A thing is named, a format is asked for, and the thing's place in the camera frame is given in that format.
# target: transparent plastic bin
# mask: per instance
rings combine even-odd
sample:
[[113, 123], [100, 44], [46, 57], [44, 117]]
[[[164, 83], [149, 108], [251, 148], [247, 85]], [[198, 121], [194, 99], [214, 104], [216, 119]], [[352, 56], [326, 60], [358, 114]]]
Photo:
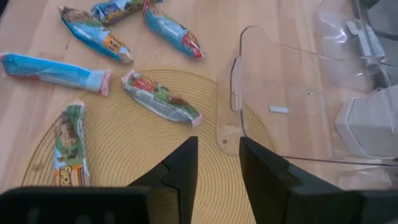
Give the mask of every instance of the transparent plastic bin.
[[[357, 18], [349, 0], [323, 1], [316, 16], [315, 52], [275, 43], [258, 26], [242, 31], [230, 73], [217, 77], [218, 145], [237, 156], [241, 136], [265, 134], [259, 119], [276, 153], [332, 184], [396, 188], [386, 178], [398, 175], [398, 88], [389, 81], [398, 69], [361, 55], [347, 28]], [[369, 169], [379, 172], [362, 175]], [[377, 181], [385, 184], [369, 184]]]

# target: light blue wrapper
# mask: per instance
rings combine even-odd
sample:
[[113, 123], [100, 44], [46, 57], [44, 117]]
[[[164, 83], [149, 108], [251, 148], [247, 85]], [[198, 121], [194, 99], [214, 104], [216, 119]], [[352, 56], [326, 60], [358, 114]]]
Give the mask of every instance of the light blue wrapper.
[[108, 94], [108, 71], [92, 71], [67, 63], [13, 53], [0, 53], [0, 64], [10, 77], [38, 79], [102, 95]]
[[103, 24], [112, 24], [144, 7], [144, 0], [112, 0], [95, 4], [91, 14]]
[[87, 46], [118, 62], [132, 62], [130, 50], [91, 14], [65, 6], [59, 11], [70, 31]]
[[177, 50], [194, 59], [204, 57], [195, 35], [158, 9], [150, 0], [145, 1], [143, 16], [147, 27], [167, 40]]

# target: woven placemat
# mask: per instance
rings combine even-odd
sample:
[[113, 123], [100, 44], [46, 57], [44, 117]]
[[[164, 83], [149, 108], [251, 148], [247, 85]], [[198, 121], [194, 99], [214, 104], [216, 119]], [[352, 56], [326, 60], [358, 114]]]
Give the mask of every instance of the woven placemat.
[[[120, 78], [111, 80], [109, 95], [83, 91], [74, 99], [85, 102], [84, 132], [92, 186], [126, 186], [145, 174], [189, 136], [199, 137], [198, 182], [192, 223], [254, 223], [241, 175], [239, 158], [228, 156], [216, 143], [216, 83], [176, 68], [138, 70], [181, 94], [203, 114], [203, 123], [174, 123], [136, 103]], [[260, 119], [246, 107], [251, 136], [275, 149]], [[34, 143], [22, 185], [52, 185], [53, 124]]]

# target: candy bar wrapper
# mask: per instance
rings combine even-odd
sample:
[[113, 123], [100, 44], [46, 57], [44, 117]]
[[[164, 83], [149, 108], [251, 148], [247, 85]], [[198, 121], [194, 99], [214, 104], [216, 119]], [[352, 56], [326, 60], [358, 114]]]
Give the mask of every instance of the candy bar wrapper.
[[1, 67], [10, 77], [43, 80], [82, 88], [104, 96], [108, 94], [111, 75], [108, 71], [89, 70], [67, 63], [12, 53], [0, 53]]
[[124, 43], [88, 12], [65, 6], [59, 11], [70, 31], [87, 46], [118, 62], [132, 62], [131, 52]]
[[[163, 0], [152, 0], [153, 3]], [[102, 24], [112, 24], [144, 7], [144, 0], [113, 0], [94, 5], [91, 14]]]
[[90, 174], [86, 161], [83, 115], [85, 104], [81, 100], [71, 103], [55, 123], [54, 168], [55, 185], [86, 187]]
[[202, 115], [181, 96], [151, 81], [140, 73], [130, 71], [121, 78], [124, 89], [146, 108], [171, 121], [188, 121], [199, 125]]
[[152, 32], [167, 40], [176, 49], [191, 58], [203, 58], [203, 52], [195, 35], [158, 9], [149, 0], [145, 1], [143, 16], [147, 27]]

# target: white device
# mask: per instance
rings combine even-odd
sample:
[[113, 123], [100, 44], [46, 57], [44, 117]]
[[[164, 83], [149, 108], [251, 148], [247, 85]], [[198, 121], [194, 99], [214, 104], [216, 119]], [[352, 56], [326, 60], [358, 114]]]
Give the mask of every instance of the white device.
[[335, 121], [347, 150], [355, 156], [391, 159], [398, 157], [398, 130], [394, 108], [398, 86], [376, 91], [345, 103]]

